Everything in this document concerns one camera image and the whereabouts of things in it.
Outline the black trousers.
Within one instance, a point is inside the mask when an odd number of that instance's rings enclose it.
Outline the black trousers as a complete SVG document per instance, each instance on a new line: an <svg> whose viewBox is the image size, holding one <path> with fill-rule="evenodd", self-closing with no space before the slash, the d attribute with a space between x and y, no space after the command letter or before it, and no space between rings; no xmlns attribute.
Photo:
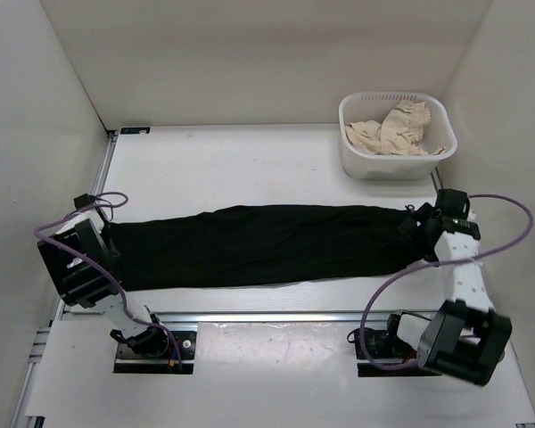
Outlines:
<svg viewBox="0 0 535 428"><path fill-rule="evenodd" d="M234 206L185 218L110 223L125 290L277 285L395 274L422 259L406 210Z"/></svg>

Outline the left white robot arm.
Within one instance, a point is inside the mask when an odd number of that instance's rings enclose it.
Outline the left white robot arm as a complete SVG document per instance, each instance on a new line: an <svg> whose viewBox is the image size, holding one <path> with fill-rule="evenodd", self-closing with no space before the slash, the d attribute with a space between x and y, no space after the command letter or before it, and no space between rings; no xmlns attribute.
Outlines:
<svg viewBox="0 0 535 428"><path fill-rule="evenodd" d="M127 296L118 279L119 252L99 210L71 213L34 231L37 249L61 300L91 309L115 328L110 337L133 353L167 358L172 343L167 329L146 306Z"/></svg>

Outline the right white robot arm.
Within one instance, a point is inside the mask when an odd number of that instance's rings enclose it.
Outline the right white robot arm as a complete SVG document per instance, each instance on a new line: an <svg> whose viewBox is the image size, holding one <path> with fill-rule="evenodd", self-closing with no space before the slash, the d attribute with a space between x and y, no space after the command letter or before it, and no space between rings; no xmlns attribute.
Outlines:
<svg viewBox="0 0 535 428"><path fill-rule="evenodd" d="M475 260L481 233L469 209L465 192L440 190L433 205L424 204L400 227L425 261L440 265L445 300L431 319L405 310L391 315L383 347L396 357L412 349L419 368L484 386L503 357L512 323L485 290Z"/></svg>

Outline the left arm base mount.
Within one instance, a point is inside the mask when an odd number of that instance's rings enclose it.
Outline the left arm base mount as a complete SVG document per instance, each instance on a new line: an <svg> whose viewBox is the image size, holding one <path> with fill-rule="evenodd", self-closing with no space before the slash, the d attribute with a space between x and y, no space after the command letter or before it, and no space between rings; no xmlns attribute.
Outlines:
<svg viewBox="0 0 535 428"><path fill-rule="evenodd" d="M172 330L175 343L161 330L149 327L146 332L126 339L117 329L110 337L118 344L113 363L115 374L191 375L197 345L197 330Z"/></svg>

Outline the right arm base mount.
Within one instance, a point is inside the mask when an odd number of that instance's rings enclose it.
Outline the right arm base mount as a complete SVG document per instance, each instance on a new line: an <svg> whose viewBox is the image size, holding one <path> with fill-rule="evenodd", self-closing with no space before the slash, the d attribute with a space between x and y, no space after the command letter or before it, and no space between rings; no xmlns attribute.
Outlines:
<svg viewBox="0 0 535 428"><path fill-rule="evenodd" d="M430 319L417 313L402 311L389 314L386 326L380 329L365 327L365 344L369 356L383 365L397 365L414 362L416 350L402 341L395 333L402 315L410 315L428 323ZM438 376L417 366L397 371L384 371L371 365L360 347L360 333L356 328L347 334L347 342L355 347L358 377L432 377Z"/></svg>

